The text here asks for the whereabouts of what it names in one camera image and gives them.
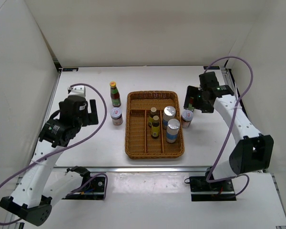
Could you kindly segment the silver lid jar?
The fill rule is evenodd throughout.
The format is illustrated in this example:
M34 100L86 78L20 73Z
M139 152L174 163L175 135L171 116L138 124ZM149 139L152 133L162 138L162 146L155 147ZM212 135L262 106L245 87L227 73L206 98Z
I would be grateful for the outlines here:
M121 125L123 123L123 116L119 107L113 108L110 112L110 116L114 125Z
M181 114L182 128L188 128L193 117L194 117L194 114L192 111L184 110Z

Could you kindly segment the white blue canister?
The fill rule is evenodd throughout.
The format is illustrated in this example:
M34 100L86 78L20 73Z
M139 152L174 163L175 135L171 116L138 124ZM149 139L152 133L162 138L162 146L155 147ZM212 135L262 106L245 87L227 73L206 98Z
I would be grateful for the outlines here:
M174 119L176 115L176 109L173 106L167 106L163 110L163 128L166 129L168 122Z
M179 130L180 122L177 119L169 120L166 128L166 141L174 143L177 140Z

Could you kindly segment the small yellow label bottle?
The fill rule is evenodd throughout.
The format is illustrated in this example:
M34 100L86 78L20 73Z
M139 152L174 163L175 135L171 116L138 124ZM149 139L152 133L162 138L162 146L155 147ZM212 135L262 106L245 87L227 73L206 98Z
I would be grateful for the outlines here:
M160 119L159 116L155 115L152 121L152 138L158 138L160 133Z

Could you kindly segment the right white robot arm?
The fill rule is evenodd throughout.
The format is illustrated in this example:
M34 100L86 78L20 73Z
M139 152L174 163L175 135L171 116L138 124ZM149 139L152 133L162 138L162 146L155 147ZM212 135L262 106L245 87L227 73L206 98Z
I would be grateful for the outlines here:
M107 130L92 148L99 158L110 159L120 151L130 159L168 159L184 154L182 128L191 122L192 110L218 112L229 127L235 148L225 161L216 159L204 184L217 190L222 181L269 167L274 141L252 125L228 85L220 85L214 72L199 76L200 86L188 86L184 111L173 91L135 91L127 96L125 133Z

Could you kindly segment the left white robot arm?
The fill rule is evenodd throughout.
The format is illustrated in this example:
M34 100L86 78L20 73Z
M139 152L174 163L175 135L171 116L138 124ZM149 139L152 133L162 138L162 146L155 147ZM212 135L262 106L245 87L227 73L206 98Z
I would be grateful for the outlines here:
M54 205L73 190L90 187L90 172L79 166L68 168L66 175L47 187L46 183L60 155L82 127L98 124L96 101L87 101L78 95L69 95L59 102L44 124L40 146L36 148L22 180L9 197L3 197L0 207L20 219L40 226L48 219Z

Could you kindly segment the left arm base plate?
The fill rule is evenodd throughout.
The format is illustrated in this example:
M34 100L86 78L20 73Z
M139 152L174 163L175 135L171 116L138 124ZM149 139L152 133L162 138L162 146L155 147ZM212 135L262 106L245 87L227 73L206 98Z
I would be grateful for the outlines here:
M67 195L65 200L105 200L107 194L108 176L105 173L96 174L81 191Z

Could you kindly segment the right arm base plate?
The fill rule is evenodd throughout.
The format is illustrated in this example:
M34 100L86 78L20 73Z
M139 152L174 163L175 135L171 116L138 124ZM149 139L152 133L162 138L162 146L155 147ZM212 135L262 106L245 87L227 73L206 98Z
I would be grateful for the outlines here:
M236 193L231 180L208 183L206 177L188 177L184 180L190 185L191 201L236 201Z

